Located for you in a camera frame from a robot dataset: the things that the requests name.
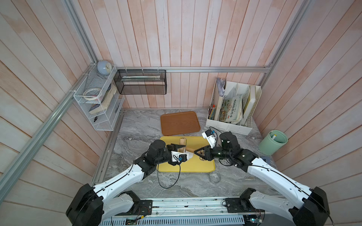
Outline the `white dough piece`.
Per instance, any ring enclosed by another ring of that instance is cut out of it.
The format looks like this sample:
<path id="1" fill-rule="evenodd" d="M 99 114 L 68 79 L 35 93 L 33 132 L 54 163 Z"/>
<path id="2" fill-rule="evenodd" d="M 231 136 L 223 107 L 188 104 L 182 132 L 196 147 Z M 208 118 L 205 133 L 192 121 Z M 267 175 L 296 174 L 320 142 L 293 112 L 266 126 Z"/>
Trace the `white dough piece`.
<path id="1" fill-rule="evenodd" d="M 187 155 L 187 160 L 190 160 L 193 157 L 194 153 L 186 152 L 186 155 Z"/>

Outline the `yellow plastic tray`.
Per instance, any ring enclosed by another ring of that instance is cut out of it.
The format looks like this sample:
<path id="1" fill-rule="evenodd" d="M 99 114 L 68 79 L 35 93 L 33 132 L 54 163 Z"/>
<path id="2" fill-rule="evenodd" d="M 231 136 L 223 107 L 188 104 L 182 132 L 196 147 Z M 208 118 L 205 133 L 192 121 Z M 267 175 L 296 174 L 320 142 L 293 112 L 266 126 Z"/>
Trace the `yellow plastic tray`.
<path id="1" fill-rule="evenodd" d="M 178 136 L 163 136 L 160 139 L 163 140 L 167 145 L 169 144 L 179 144 L 181 137 Z M 187 146 L 199 149 L 209 145 L 208 141 L 202 137 L 186 137 Z M 181 172 L 186 173 L 209 173 L 215 171 L 215 161 L 202 161 L 196 155 L 194 155 L 190 160 L 185 163 L 181 163 Z M 179 172 L 179 166 L 172 166 L 168 163 L 162 163 L 159 166 L 160 172 Z"/>

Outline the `wooden dough roller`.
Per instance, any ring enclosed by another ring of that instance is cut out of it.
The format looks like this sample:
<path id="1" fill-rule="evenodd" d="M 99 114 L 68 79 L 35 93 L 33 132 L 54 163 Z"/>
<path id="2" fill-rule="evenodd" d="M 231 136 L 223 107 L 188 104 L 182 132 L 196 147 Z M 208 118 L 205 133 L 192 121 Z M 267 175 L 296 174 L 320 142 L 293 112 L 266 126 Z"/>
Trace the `wooden dough roller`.
<path id="1" fill-rule="evenodd" d="M 189 146 L 187 146 L 187 139 L 185 137 L 181 137 L 179 140 L 179 144 L 180 145 L 184 145 L 184 147 L 180 148 L 178 150 L 178 152 L 190 152 L 190 153 L 194 153 L 196 151 L 196 149 L 191 148 Z"/>

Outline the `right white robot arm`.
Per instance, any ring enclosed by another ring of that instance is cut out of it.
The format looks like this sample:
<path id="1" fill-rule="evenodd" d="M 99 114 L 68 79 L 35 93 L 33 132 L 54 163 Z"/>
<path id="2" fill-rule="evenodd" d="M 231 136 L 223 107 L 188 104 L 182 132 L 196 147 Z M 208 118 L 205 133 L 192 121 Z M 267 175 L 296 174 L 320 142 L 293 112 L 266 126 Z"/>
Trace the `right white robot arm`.
<path id="1" fill-rule="evenodd" d="M 195 150 L 195 155 L 206 161 L 225 159 L 231 166 L 256 176 L 283 195 L 278 198 L 248 188 L 239 199 L 225 201 L 229 212 L 264 210 L 284 217 L 296 226 L 323 226 L 330 218 L 327 195 L 321 188 L 310 188 L 282 174 L 254 152 L 241 148 L 231 132 L 217 137 L 208 130 L 203 138 L 209 144 Z"/>

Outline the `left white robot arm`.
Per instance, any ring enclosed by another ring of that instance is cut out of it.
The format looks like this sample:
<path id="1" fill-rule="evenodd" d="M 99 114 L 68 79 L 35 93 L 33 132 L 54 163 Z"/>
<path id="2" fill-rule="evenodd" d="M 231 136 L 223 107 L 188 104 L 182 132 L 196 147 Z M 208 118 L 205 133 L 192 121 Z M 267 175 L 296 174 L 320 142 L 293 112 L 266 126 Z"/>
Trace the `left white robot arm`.
<path id="1" fill-rule="evenodd" d="M 178 152 L 180 148 L 181 145 L 155 140 L 125 171 L 100 184 L 83 185 L 66 211 L 71 224 L 97 226 L 103 220 L 130 211 L 139 199 L 125 190 L 151 175 L 162 163 L 181 165 L 193 157 L 190 152 Z"/>

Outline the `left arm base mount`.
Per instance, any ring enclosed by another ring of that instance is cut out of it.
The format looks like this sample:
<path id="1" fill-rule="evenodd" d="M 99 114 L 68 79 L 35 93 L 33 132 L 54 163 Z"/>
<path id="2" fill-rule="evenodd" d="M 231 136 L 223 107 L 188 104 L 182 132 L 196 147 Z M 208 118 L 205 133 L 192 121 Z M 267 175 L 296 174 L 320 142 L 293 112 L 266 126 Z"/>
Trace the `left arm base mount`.
<path id="1" fill-rule="evenodd" d="M 121 193 L 118 197 L 123 197 L 129 195 L 133 201 L 133 206 L 128 212 L 120 213 L 118 216 L 131 216 L 131 215 L 143 215 L 148 216 L 152 214 L 152 200 L 141 200 L 135 192 L 125 191 Z"/>

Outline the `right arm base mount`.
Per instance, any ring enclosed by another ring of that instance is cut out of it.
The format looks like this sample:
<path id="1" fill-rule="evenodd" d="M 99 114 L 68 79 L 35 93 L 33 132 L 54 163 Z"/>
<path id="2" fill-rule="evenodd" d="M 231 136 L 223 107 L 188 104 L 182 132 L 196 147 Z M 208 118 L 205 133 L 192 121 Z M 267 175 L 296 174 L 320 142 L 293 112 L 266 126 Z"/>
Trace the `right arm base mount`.
<path id="1" fill-rule="evenodd" d="M 250 202 L 250 197 L 256 190 L 253 188 L 246 189 L 240 197 L 237 198 L 225 198 L 222 202 L 222 206 L 227 208 L 228 213 L 246 213 L 253 214 L 264 210 L 256 209 Z"/>

